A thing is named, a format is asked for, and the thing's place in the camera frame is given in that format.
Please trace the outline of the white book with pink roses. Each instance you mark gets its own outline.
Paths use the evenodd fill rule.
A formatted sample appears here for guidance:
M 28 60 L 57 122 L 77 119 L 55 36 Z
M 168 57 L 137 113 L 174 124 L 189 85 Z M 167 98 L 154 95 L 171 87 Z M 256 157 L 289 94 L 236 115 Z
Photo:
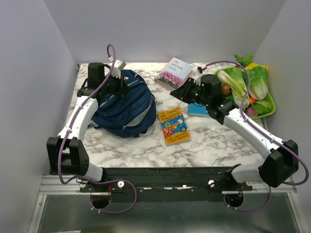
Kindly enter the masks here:
M 173 57 L 155 78 L 155 82 L 173 91 L 191 75 L 194 66 Z

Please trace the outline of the navy blue student backpack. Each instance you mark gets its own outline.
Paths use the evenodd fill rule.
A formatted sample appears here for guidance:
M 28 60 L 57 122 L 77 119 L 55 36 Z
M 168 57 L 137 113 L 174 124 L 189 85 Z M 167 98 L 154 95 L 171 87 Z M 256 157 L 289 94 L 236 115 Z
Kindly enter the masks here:
M 155 97 L 136 72 L 126 69 L 121 75 L 130 92 L 124 97 L 106 95 L 90 123 L 122 138 L 139 137 L 156 120 Z

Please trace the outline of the yellow paperback book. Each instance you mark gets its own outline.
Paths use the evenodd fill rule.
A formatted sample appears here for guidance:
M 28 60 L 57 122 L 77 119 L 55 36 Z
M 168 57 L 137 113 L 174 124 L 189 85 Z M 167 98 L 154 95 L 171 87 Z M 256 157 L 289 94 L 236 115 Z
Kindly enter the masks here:
M 161 111 L 158 117 L 167 146 L 190 140 L 190 133 L 180 107 Z

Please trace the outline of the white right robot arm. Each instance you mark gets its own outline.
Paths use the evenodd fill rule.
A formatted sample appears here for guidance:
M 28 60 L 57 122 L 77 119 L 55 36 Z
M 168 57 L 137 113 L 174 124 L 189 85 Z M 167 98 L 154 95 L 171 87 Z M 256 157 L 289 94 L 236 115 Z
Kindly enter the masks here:
M 298 171 L 298 145 L 270 134 L 247 117 L 238 105 L 222 94 L 221 82 L 216 75 L 204 75 L 200 84 L 188 78 L 170 95 L 187 104 L 205 106 L 212 119 L 238 133 L 263 158 L 262 164 L 231 167 L 223 179 L 227 189 L 235 190 L 244 182 L 264 182 L 276 188 Z

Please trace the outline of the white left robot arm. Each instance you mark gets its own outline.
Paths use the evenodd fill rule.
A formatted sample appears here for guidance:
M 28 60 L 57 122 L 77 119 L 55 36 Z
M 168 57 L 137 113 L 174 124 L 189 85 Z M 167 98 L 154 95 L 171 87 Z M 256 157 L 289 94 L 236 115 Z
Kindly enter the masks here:
M 58 174 L 61 184 L 78 178 L 90 181 L 98 192 L 107 188 L 105 169 L 89 161 L 83 140 L 101 98 L 125 86 L 121 78 L 124 65 L 121 60 L 112 60 L 109 64 L 90 63 L 88 80 L 92 83 L 77 93 L 74 110 L 58 136 L 49 137 L 47 150 L 51 170 Z

